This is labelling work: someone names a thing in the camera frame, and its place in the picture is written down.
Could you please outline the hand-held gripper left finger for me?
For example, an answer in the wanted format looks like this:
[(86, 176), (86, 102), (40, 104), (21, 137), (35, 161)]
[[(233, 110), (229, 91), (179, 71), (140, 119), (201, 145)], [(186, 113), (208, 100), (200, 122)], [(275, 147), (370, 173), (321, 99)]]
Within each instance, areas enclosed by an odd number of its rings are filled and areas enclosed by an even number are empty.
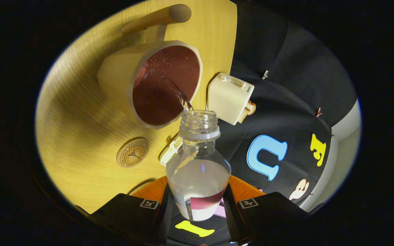
[(168, 179), (163, 176), (132, 195), (119, 193), (90, 214), (89, 219), (132, 245), (165, 245), (171, 199)]

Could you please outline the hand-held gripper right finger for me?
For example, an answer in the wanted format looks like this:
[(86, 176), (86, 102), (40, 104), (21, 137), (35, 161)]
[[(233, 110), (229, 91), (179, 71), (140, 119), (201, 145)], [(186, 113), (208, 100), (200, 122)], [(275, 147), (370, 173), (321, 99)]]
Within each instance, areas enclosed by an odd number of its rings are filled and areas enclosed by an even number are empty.
[(308, 218), (281, 193), (266, 194), (233, 175), (223, 200), (230, 237), (239, 245), (278, 245)]

